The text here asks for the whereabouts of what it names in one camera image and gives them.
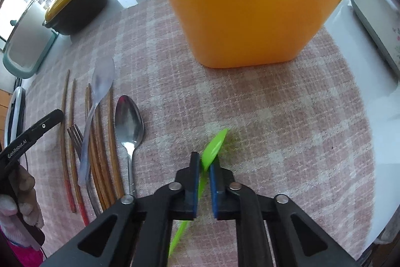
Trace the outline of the left gloved hand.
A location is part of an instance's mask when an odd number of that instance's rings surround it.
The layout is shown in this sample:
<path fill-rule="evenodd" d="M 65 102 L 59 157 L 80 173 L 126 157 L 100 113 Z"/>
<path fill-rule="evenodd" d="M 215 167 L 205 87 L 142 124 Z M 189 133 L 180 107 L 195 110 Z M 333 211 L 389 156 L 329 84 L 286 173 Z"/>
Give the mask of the left gloved hand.
<path fill-rule="evenodd" d="M 9 180 L 17 199 L 14 200 L 9 195 L 1 194 L 1 230 L 14 245 L 30 247 L 31 242 L 12 219 L 14 215 L 20 212 L 28 225 L 36 226 L 39 229 L 43 228 L 44 219 L 37 202 L 35 179 L 23 166 L 19 165 L 16 170 L 10 173 Z"/>

